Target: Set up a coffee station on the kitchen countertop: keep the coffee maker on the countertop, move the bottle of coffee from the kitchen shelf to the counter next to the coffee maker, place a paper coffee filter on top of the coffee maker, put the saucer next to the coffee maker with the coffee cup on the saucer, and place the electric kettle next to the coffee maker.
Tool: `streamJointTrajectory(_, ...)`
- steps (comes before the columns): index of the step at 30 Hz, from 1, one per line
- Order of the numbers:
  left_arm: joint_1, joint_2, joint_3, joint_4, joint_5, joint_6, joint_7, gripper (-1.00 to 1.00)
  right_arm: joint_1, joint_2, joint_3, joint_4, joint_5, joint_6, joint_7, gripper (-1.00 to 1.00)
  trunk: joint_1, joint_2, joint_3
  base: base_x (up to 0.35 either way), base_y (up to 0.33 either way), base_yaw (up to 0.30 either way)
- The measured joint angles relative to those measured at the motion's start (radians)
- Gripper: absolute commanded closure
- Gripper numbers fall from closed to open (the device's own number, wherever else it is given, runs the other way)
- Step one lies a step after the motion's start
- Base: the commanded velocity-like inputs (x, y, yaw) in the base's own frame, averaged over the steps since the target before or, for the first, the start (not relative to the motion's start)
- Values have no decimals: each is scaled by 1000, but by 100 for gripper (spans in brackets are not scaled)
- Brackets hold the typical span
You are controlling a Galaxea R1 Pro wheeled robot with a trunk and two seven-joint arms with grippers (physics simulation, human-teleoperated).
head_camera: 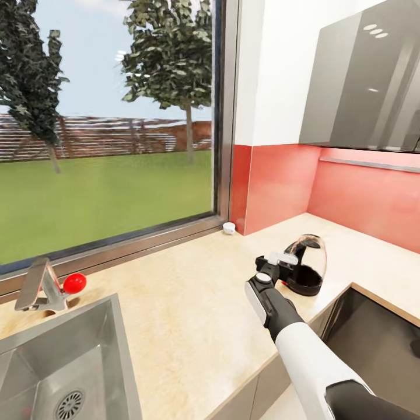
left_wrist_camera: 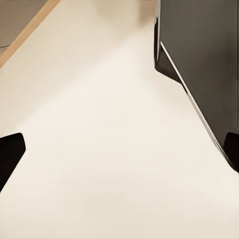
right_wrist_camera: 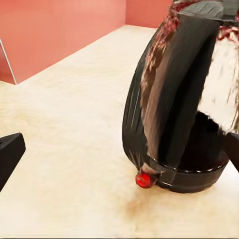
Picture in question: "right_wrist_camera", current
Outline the electric kettle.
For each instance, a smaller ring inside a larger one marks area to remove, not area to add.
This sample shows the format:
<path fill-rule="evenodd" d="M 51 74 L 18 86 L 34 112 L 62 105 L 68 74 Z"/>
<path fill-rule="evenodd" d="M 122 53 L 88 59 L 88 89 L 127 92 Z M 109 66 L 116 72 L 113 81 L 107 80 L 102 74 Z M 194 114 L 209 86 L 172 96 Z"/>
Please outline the electric kettle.
<path fill-rule="evenodd" d="M 198 193 L 239 134 L 239 0 L 173 0 L 128 90 L 122 143 L 143 189 Z"/>

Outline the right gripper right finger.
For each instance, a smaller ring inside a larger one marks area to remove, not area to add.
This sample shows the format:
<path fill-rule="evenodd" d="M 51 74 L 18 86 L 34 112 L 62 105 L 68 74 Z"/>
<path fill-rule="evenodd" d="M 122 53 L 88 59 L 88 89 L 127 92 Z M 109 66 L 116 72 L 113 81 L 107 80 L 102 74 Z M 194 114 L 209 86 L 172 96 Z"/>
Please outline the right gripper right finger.
<path fill-rule="evenodd" d="M 223 150 L 236 170 L 239 171 L 239 134 L 228 132 Z"/>

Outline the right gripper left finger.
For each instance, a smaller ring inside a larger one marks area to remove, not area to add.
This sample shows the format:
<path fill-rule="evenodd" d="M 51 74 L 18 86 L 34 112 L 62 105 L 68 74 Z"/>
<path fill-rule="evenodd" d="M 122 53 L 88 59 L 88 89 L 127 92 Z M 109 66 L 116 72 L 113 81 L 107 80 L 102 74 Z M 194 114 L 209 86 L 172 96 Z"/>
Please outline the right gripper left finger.
<path fill-rule="evenodd" d="M 22 133 L 0 138 L 0 192 L 26 151 Z"/>

